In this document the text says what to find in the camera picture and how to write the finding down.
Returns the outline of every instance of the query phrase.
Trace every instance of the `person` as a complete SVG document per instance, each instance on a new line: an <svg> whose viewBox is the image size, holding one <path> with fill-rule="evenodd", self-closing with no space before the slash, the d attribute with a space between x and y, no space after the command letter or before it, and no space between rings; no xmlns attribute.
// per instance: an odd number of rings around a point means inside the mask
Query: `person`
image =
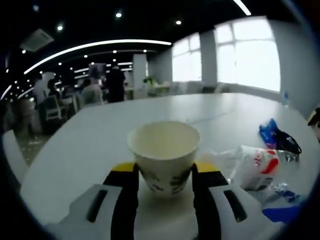
<svg viewBox="0 0 320 240"><path fill-rule="evenodd" d="M35 77L35 84L33 87L33 94L35 100L35 109L38 110L40 125L42 131L47 133L47 123L46 123L46 104L45 99L47 97L47 86L45 81L42 80L41 75Z"/></svg>
<svg viewBox="0 0 320 240"><path fill-rule="evenodd" d="M107 87L109 90L109 103L123 102L125 100L124 73L117 65L113 66L108 77Z"/></svg>
<svg viewBox="0 0 320 240"><path fill-rule="evenodd" d="M48 96L55 96L55 98L56 98L59 106L63 106L64 103L63 103L63 101L62 101L62 99L61 99L60 93L57 91L57 87L56 87L56 85L55 85L55 80L54 80L54 79L50 79L50 80L48 81L47 86L48 86L48 89L49 89L49 94L48 94Z"/></svg>
<svg viewBox="0 0 320 240"><path fill-rule="evenodd" d="M102 90L98 84L91 84L90 79L85 79L82 84L81 96L84 104L102 103Z"/></svg>

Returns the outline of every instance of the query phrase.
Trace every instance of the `bottle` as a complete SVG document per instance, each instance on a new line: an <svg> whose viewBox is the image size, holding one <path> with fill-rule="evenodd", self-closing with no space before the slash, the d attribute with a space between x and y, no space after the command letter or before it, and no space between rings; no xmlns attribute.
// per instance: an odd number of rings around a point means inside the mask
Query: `bottle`
<svg viewBox="0 0 320 240"><path fill-rule="evenodd" d="M290 106L290 99L287 91L282 93L282 105L284 105L286 108L289 108Z"/></svg>

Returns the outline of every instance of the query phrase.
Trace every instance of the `black strap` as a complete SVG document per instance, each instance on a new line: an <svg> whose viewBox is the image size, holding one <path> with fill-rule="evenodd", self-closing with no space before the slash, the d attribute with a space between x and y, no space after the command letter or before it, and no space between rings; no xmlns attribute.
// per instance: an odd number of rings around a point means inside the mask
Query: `black strap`
<svg viewBox="0 0 320 240"><path fill-rule="evenodd" d="M198 223L197 240L221 239L221 223L217 205L209 190L214 187L211 183L218 182L217 186L227 185L228 182L219 171L199 173L197 165L193 164L192 172L192 189L194 193L193 207L195 209L196 220Z"/></svg>
<svg viewBox="0 0 320 240"><path fill-rule="evenodd" d="M276 149L291 152L299 155L302 150L297 141L288 133L277 129L275 131Z"/></svg>

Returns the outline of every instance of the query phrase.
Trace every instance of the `blue object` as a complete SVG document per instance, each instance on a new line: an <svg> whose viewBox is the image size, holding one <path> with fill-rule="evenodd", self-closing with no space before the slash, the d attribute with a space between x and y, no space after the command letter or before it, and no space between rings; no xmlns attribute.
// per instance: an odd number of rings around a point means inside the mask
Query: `blue object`
<svg viewBox="0 0 320 240"><path fill-rule="evenodd" d="M282 93L282 104L286 107L289 107L290 100L289 100L289 94L287 91L284 91Z"/></svg>
<svg viewBox="0 0 320 240"><path fill-rule="evenodd" d="M300 205L285 208L266 208L262 210L262 213L274 223L288 224L298 215L300 208Z"/></svg>
<svg viewBox="0 0 320 240"><path fill-rule="evenodd" d="M275 149L277 141L275 139L275 132L278 129L276 121L271 118L267 126L259 126L259 133L266 144L270 149Z"/></svg>

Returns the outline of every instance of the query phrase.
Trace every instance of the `white wall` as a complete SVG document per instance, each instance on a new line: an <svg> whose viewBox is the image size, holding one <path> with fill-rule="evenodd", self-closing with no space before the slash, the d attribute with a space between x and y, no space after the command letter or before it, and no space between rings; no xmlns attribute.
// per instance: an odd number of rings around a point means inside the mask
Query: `white wall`
<svg viewBox="0 0 320 240"><path fill-rule="evenodd" d="M307 118L320 103L320 61L303 29L293 23L271 20L279 53L281 91L288 91L292 105Z"/></svg>
<svg viewBox="0 0 320 240"><path fill-rule="evenodd" d="M288 91L292 106L305 118L320 103L320 61L311 39L296 24L270 21L277 44L280 62L281 91ZM202 81L215 86L217 80L217 55L213 31L200 34ZM172 81L171 49L149 61L149 74L160 82ZM251 94L281 101L276 92L241 85L229 86L231 92Z"/></svg>
<svg viewBox="0 0 320 240"><path fill-rule="evenodd" d="M134 74L132 71L124 71L125 82L128 83L129 87L134 86Z"/></svg>
<svg viewBox="0 0 320 240"><path fill-rule="evenodd" d="M149 75L159 83L172 82L172 50L171 48L148 61Z"/></svg>
<svg viewBox="0 0 320 240"><path fill-rule="evenodd" d="M145 54L133 55L133 85L136 89L143 87L146 78L147 56Z"/></svg>
<svg viewBox="0 0 320 240"><path fill-rule="evenodd" d="M205 86L216 86L217 76L217 51L214 31L200 34L200 50L202 65L202 82Z"/></svg>

